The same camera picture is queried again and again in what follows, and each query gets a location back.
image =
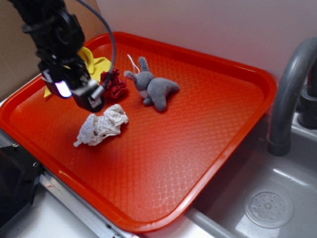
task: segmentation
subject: crumpled white cloth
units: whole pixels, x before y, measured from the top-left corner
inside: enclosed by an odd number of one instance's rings
[[[80,144],[98,145],[105,138],[121,133],[120,127],[129,122],[128,116],[119,104],[107,108],[103,116],[90,114],[79,130],[75,147]]]

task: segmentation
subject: sink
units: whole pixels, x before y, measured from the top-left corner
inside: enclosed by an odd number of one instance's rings
[[[293,124],[291,151],[266,150],[265,115],[192,205],[219,237],[317,237],[317,132]]]

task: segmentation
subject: yellow cloth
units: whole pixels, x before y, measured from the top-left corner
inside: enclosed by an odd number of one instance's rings
[[[108,72],[111,67],[111,62],[107,58],[100,57],[100,58],[94,59],[93,53],[86,47],[82,47],[78,51],[78,55],[80,56],[80,58],[82,58],[85,61],[87,70],[91,78],[96,80],[97,82],[100,82],[101,73],[104,71]],[[51,92],[46,87],[44,97],[46,98],[50,94]]]

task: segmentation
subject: drain cover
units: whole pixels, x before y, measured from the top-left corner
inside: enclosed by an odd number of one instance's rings
[[[263,228],[279,228],[291,220],[294,206],[291,198],[282,190],[261,186],[247,194],[244,210],[256,225]]]

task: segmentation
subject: plush toy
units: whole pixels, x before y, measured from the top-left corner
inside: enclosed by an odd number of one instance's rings
[[[131,71],[125,71],[124,76],[134,81],[145,105],[154,104],[158,111],[165,111],[166,97],[169,93],[179,90],[178,84],[166,78],[155,78],[144,57],[139,58],[139,64],[142,70],[140,73],[135,75]]]

